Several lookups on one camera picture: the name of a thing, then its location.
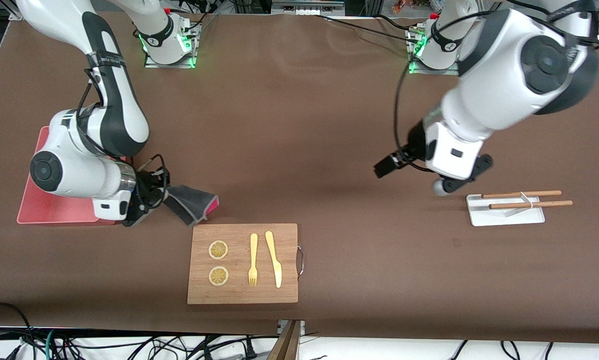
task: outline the yellow knife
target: yellow knife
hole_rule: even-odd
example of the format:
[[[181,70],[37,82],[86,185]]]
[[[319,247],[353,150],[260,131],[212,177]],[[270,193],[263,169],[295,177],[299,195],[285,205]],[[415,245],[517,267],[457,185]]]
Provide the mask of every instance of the yellow knife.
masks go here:
[[[270,259],[272,259],[272,269],[275,271],[275,287],[281,287],[282,285],[282,264],[277,261],[275,257],[275,242],[273,239],[273,233],[266,231],[266,244],[268,244],[268,251],[270,251]]]

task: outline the lemon slice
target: lemon slice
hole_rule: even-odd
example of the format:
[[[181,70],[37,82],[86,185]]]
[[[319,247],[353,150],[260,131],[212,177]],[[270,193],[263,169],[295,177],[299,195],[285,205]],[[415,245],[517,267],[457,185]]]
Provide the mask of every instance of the lemon slice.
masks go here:
[[[208,281],[216,287],[221,287],[229,280],[229,271],[224,266],[215,266],[208,273]]]
[[[229,246],[222,240],[213,241],[208,247],[208,255],[215,260],[222,259],[229,253]]]

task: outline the wooden cutting board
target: wooden cutting board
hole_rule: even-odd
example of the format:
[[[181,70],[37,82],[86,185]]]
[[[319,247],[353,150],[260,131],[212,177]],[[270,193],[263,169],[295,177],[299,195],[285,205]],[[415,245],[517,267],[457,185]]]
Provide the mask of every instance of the wooden cutting board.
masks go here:
[[[273,262],[265,232],[272,231],[275,254],[281,264],[281,287],[275,287]],[[249,286],[250,237],[258,235],[257,285]],[[213,259],[209,247],[217,240],[228,246],[226,256]],[[192,304],[270,304],[297,303],[298,226],[296,223],[240,223],[196,225],[192,230],[187,303]],[[228,271],[224,285],[213,285],[210,271]]]

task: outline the white floor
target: white floor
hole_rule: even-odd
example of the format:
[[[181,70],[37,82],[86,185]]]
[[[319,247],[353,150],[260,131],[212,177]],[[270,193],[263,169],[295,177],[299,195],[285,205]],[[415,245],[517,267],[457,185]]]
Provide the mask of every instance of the white floor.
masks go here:
[[[241,336],[225,336],[214,343],[241,338]],[[109,346],[142,342],[148,337],[107,337],[77,339],[75,344],[82,346]],[[187,347],[194,347],[203,340],[201,336],[183,337]],[[362,339],[346,337],[302,337],[299,347],[299,360],[315,360],[322,356],[323,360],[448,360],[453,357],[460,345],[458,340],[421,340],[421,339]],[[253,340],[254,351],[266,353],[273,348],[275,339]],[[0,359],[3,359],[18,346],[18,340],[0,341]],[[544,360],[546,342],[515,342],[521,360]],[[121,348],[87,350],[82,349],[86,360],[125,360],[137,346]],[[146,360],[151,346],[146,346],[135,360]],[[214,360],[237,360],[243,356],[243,347],[239,343],[221,350],[213,351]],[[23,346],[17,360],[32,360],[30,346]],[[44,354],[37,351],[37,358],[44,360]],[[185,354],[178,352],[183,360]],[[561,343],[554,344],[549,360],[599,360],[599,344]],[[458,360],[508,360],[498,341],[469,341]],[[176,355],[168,351],[160,351],[155,360],[176,360]]]

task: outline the green led light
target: green led light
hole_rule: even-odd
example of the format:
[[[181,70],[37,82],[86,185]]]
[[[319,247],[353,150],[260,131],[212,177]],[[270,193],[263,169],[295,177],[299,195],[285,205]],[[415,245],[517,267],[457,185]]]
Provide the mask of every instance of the green led light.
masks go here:
[[[177,34],[177,41],[180,43],[181,46],[181,50],[185,53],[187,53],[189,51],[188,48],[191,47],[190,43],[187,43],[187,40],[185,39],[185,37],[183,37],[180,34]]]
[[[421,57],[422,52],[424,51],[424,47],[426,46],[427,43],[428,43],[428,38],[426,38],[426,36],[422,36],[421,40],[419,40],[417,42],[417,45],[415,46],[416,57]]]
[[[144,49],[144,52],[146,54],[148,54],[149,50],[147,50],[147,48],[146,48],[146,44],[144,43],[144,39],[142,39],[142,35],[138,35],[138,36],[139,36],[139,41],[141,43],[141,48]]]

